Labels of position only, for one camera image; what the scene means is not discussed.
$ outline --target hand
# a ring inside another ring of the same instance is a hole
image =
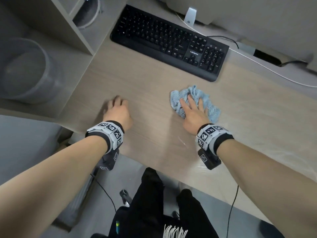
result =
[[[122,100],[120,96],[108,102],[108,111],[103,115],[103,121],[113,120],[119,122],[124,132],[129,130],[133,125],[128,109],[128,100]]]
[[[197,132],[201,126],[211,123],[208,119],[208,109],[206,108],[204,112],[203,100],[201,98],[198,101],[197,107],[190,94],[188,95],[188,103],[189,105],[185,103],[184,99],[180,99],[180,104],[182,105],[186,115],[186,118],[183,122],[183,127],[189,133],[197,135]]]

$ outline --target wristband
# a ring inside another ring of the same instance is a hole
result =
[[[215,124],[204,124],[199,128],[196,136],[198,145],[206,151],[209,149],[215,156],[220,144],[227,139],[233,139],[232,134]]]
[[[124,130],[117,121],[109,120],[101,122],[87,130],[86,137],[97,135],[105,139],[108,144],[108,150],[116,150],[123,143]]]

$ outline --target wrist tracker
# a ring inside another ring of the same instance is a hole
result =
[[[119,156],[119,147],[123,143],[124,130],[117,121],[101,122],[87,130],[85,137],[100,136],[106,142],[108,150],[102,156],[97,166],[102,170],[112,170]]]
[[[234,139],[225,128],[215,124],[205,124],[198,130],[196,142],[201,147],[198,155],[208,169],[213,169],[221,164],[217,156],[217,149],[227,139]]]

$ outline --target blue cloth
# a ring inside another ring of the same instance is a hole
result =
[[[200,89],[196,88],[196,85],[192,87],[185,88],[182,91],[174,90],[171,92],[171,106],[176,113],[181,116],[183,119],[185,118],[184,109],[181,108],[181,104],[179,100],[183,98],[186,103],[188,103],[188,94],[191,94],[196,104],[198,104],[199,98],[202,98],[204,103],[204,109],[208,108],[208,118],[212,123],[216,123],[218,121],[220,115],[220,109],[213,105],[209,99],[209,95],[205,94]]]

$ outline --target black keyboard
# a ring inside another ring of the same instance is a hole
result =
[[[215,81],[229,46],[126,5],[110,36],[113,42],[208,81]]]

